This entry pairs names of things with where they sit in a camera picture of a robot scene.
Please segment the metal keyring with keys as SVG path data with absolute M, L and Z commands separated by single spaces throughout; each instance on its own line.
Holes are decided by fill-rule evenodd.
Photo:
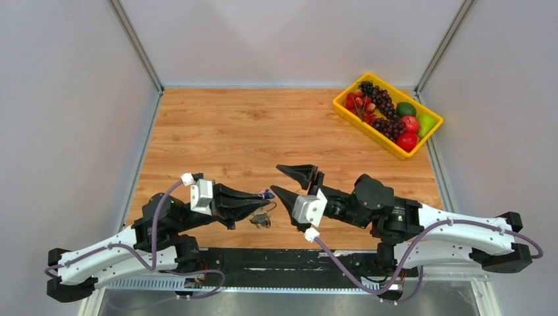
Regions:
M 270 228 L 272 225 L 270 212 L 275 210 L 277 203 L 275 201 L 271 202 L 271 207 L 269 209 L 264 209 L 263 207 L 256 210 L 249 219 L 249 222 L 255 225 L 258 229 L 260 228 Z

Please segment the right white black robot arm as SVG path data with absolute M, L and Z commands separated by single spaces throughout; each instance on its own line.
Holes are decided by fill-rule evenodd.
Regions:
M 518 273 L 541 256 L 540 250 L 531 252 L 534 243 L 520 234 L 522 219 L 515 212 L 493 218 L 460 215 L 398 197 L 367 174 L 347 193 L 324 185 L 324 174 L 314 165 L 278 165 L 278 170 L 304 190 L 299 195 L 272 187 L 307 241 L 318 241 L 325 217 L 368 228 L 378 239 L 375 265 L 385 275 L 446 263 L 477 263 L 491 273 Z

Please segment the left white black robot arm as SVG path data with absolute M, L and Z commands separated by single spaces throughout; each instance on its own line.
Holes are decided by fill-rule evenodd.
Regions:
M 101 242 L 80 250 L 48 253 L 46 293 L 58 302 L 76 302 L 122 278 L 144 273 L 209 273 L 197 240 L 185 232 L 211 223 L 233 230 L 274 194 L 241 192 L 214 180 L 179 180 L 143 206 L 142 218 Z

